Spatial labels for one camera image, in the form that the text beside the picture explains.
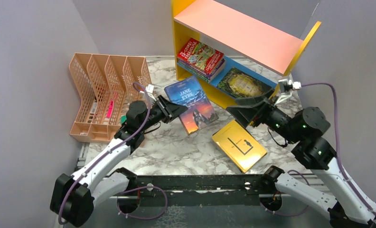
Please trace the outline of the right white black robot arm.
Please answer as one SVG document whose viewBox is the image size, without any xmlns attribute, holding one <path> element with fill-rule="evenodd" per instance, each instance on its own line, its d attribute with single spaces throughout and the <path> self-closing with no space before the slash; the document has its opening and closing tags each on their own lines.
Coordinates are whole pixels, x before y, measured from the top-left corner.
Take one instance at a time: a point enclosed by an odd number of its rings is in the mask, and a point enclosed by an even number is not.
<svg viewBox="0 0 376 228">
<path fill-rule="evenodd" d="M 376 202 L 351 182 L 339 164 L 338 151 L 323 138 L 330 123 L 319 108 L 308 107 L 290 117 L 267 98 L 240 98 L 227 111 L 242 127 L 265 124 L 293 144 L 295 159 L 330 190 L 321 192 L 271 166 L 261 176 L 264 192 L 277 190 L 295 197 L 324 215 L 334 228 L 376 228 Z"/>
</svg>

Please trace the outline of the Jane Eyre book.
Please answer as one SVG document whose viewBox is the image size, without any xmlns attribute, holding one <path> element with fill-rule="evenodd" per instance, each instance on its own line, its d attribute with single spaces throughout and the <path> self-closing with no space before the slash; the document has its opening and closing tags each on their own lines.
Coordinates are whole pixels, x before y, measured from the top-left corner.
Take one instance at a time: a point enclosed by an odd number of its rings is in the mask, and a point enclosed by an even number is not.
<svg viewBox="0 0 376 228">
<path fill-rule="evenodd" d="M 166 86 L 164 91 L 171 102 L 188 108 L 179 116 L 187 134 L 201 130 L 219 119 L 195 76 Z"/>
</svg>

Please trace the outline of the green 104-storey treehouse book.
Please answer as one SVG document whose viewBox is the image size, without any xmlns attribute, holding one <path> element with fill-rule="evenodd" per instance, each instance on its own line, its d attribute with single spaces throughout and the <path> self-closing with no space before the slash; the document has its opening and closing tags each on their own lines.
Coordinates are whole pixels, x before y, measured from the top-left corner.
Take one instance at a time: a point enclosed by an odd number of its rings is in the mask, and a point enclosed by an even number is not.
<svg viewBox="0 0 376 228">
<path fill-rule="evenodd" d="M 177 64 L 178 64 L 178 66 L 180 66 L 183 69 L 185 69 L 186 71 L 190 72 L 192 75 L 199 77 L 200 79 L 204 80 L 205 82 L 209 83 L 211 81 L 210 77 L 208 77 L 204 73 L 199 72 L 195 68 L 183 63 L 182 61 L 178 61 Z"/>
</svg>

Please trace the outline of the red 13-storey treehouse book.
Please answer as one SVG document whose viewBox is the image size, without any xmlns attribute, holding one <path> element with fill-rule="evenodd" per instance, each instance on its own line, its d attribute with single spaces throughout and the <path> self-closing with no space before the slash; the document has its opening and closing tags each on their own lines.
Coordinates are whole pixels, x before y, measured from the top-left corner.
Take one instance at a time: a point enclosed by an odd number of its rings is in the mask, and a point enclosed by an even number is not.
<svg viewBox="0 0 376 228">
<path fill-rule="evenodd" d="M 224 53 L 194 38 L 190 38 L 177 53 L 177 58 L 191 67 L 209 74 L 224 58 Z"/>
</svg>

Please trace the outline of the purple 52-storey treehouse book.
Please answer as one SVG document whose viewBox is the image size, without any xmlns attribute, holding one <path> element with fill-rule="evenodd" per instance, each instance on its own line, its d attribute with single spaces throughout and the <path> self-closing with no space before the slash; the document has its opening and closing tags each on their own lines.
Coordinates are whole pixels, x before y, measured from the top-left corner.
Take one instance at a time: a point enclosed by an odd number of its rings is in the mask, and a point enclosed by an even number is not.
<svg viewBox="0 0 376 228">
<path fill-rule="evenodd" d="M 224 69 L 225 65 L 226 65 L 226 60 L 223 58 L 221 62 L 216 66 L 216 68 L 211 73 L 207 74 L 199 70 L 198 71 L 210 77 L 212 81 Z"/>
</svg>

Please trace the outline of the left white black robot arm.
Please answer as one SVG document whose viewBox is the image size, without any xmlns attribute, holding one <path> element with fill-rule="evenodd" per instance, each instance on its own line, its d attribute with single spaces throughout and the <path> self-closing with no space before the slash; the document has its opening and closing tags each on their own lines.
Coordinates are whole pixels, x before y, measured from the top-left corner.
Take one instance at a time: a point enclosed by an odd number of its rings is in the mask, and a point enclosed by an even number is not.
<svg viewBox="0 0 376 228">
<path fill-rule="evenodd" d="M 61 174 L 55 182 L 50 210 L 58 215 L 60 225 L 82 226 L 95 206 L 112 195 L 134 193 L 136 182 L 121 172 L 109 174 L 123 159 L 130 156 L 145 139 L 145 131 L 159 122 L 165 124 L 182 115 L 188 108 L 163 96 L 133 101 L 126 120 L 113 139 L 92 161 L 71 175 Z"/>
</svg>

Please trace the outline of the dark green Alice book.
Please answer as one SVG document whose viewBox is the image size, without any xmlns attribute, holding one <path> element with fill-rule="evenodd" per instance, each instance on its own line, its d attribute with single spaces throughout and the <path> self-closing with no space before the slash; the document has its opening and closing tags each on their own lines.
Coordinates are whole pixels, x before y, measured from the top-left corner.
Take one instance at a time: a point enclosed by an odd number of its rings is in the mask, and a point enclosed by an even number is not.
<svg viewBox="0 0 376 228">
<path fill-rule="evenodd" d="M 233 67 L 216 85 L 216 88 L 236 99 L 265 95 L 273 89 L 273 86 Z"/>
</svg>

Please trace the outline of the yellow hardcover book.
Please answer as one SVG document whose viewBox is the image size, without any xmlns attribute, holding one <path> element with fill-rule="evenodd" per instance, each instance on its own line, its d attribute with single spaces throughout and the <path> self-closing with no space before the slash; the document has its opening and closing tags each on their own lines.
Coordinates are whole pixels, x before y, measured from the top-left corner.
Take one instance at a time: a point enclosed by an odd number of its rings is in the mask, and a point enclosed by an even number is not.
<svg viewBox="0 0 376 228">
<path fill-rule="evenodd" d="M 236 120 L 213 134 L 212 140 L 242 173 L 248 172 L 267 154 L 267 150 Z"/>
</svg>

